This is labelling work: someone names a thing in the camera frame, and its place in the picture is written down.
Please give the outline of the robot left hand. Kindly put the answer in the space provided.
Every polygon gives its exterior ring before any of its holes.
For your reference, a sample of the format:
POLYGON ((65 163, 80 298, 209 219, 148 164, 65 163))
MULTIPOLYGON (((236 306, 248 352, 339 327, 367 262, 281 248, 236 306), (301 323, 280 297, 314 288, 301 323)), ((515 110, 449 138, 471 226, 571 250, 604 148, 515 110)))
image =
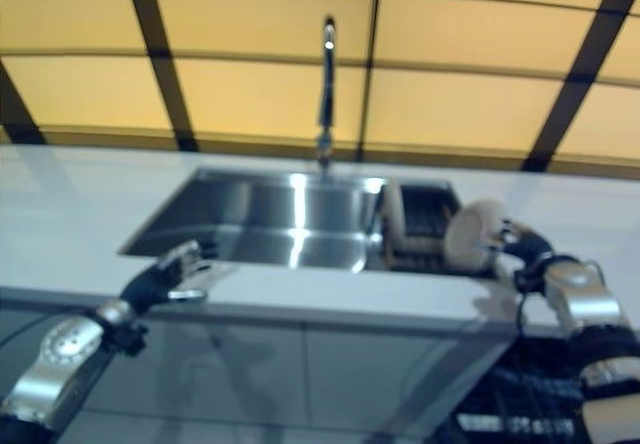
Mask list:
POLYGON ((138 315, 152 307, 175 302, 201 302, 208 296, 205 287, 189 287, 188 282, 213 270, 218 245, 213 241, 188 240, 159 256, 136 275, 119 299, 138 315))

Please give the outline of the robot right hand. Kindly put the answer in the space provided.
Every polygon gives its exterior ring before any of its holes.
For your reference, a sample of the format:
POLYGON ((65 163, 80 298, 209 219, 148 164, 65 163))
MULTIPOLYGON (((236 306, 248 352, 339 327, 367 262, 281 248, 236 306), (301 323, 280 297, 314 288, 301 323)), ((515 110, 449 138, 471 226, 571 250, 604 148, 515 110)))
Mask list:
POLYGON ((553 247, 543 236, 511 219, 502 219, 497 231, 490 231, 482 237, 480 248, 488 251, 489 255, 507 255, 522 263, 510 279, 521 294, 538 290, 541 278, 536 277, 536 268, 555 255, 553 247))

